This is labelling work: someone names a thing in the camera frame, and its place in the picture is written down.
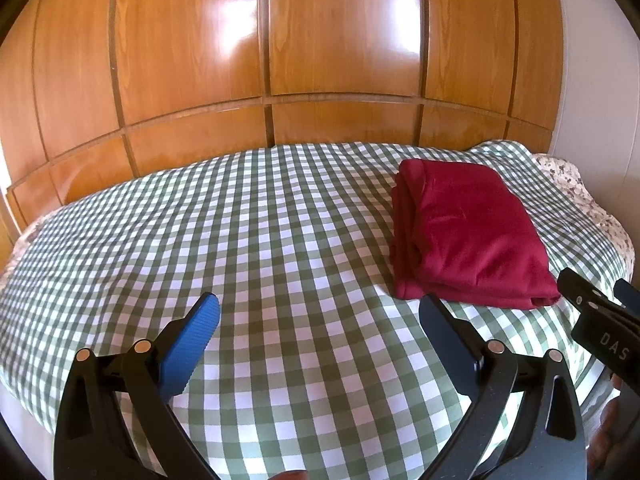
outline round rivet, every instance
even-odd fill
[[[497,339],[491,339],[491,341],[487,343],[487,348],[494,354],[501,354],[504,352],[504,345]]]
[[[76,360],[77,361],[86,361],[89,356],[91,355],[91,352],[89,352],[88,348],[83,348],[81,350],[78,350],[78,353],[76,353]]]
[[[551,357],[551,359],[556,363],[562,362],[562,352],[555,348],[549,352],[549,357]]]
[[[149,350],[151,350],[151,341],[149,341],[149,339],[141,339],[133,346],[133,349],[138,354],[149,352]]]

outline wooden headboard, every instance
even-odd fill
[[[137,176],[292,142],[549,146],[559,0],[30,0],[0,46],[21,224]]]

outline green and white gingham fabric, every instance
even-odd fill
[[[611,295],[612,244],[515,142],[468,152],[393,144],[277,146],[162,171],[49,221],[0,294],[0,378],[53,431],[74,353],[121,352],[185,315],[203,291],[222,319],[174,412],[222,478],[304,468],[312,479],[417,478],[462,418],[417,319],[392,296],[390,192],[406,158],[484,164],[523,202],[554,274]],[[449,303],[516,352],[589,355],[565,301],[529,312]],[[518,399],[494,440],[505,437]],[[154,465],[122,407],[143,459]]]

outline bed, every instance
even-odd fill
[[[571,267],[611,295],[632,269],[624,231],[574,168],[516,142],[250,150],[120,184],[41,222],[0,293],[4,386],[52,431],[79,348],[107,354],[154,338],[210,290],[222,320],[172,408],[218,475],[416,478],[468,400],[420,329],[418,301],[392,295],[390,189],[412,157],[498,171],[555,275]],[[586,377],[590,355],[568,336],[577,312],[564,300],[529,312],[448,306],[516,352],[560,349],[574,380]],[[514,422],[512,397],[493,446]],[[158,468],[126,398],[121,406],[145,463]]]

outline red cloth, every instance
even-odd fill
[[[398,298],[521,310],[560,299],[524,206],[491,168],[404,160],[392,200]]]

